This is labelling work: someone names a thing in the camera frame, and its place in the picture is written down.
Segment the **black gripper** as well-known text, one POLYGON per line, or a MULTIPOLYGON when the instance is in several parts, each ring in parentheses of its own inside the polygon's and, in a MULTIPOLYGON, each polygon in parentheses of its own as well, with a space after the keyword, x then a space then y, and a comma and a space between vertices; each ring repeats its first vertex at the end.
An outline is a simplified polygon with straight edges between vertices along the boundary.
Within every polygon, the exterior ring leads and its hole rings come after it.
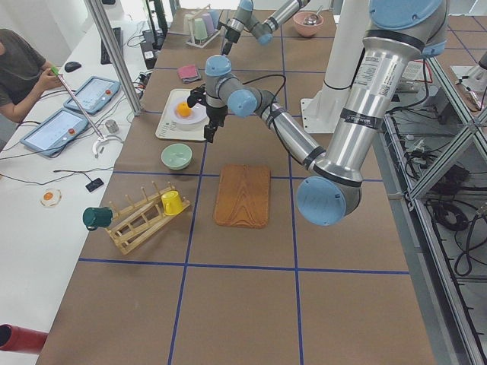
POLYGON ((214 107, 208 105, 206 107, 206 114, 209 118, 209 124, 204 127, 204 138, 208 143, 212 143, 214 141, 216 128, 224 126, 224 121, 228 115, 228 107, 214 107))
POLYGON ((223 56, 228 56, 231 51, 232 44, 237 43, 240 39, 240 30, 233 27, 226 27, 226 33, 224 37, 227 42, 224 44, 221 54, 223 56))

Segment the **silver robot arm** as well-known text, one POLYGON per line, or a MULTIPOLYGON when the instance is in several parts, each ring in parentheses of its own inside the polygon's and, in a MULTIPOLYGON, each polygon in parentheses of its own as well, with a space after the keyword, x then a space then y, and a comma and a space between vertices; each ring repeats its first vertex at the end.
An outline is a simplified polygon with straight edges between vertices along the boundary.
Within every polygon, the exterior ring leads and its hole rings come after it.
POLYGON ((226 30, 221 54, 228 56, 232 46, 238 43, 240 35, 244 31, 251 33, 261 46, 269 44, 272 41, 273 33, 308 3, 309 1, 307 0, 287 1, 263 22, 260 22, 253 14, 253 2, 248 0, 240 1, 237 10, 229 20, 225 23, 218 23, 219 27, 224 27, 226 30))
POLYGON ((327 148, 310 137, 273 94, 242 84, 233 75, 228 57, 209 57, 206 140, 213 139, 228 113, 259 116, 310 172, 298 188, 300 213, 312 224, 336 224, 359 205, 361 165, 406 66, 444 51, 449 7, 447 1, 369 3, 369 22, 361 37, 364 55, 327 148))

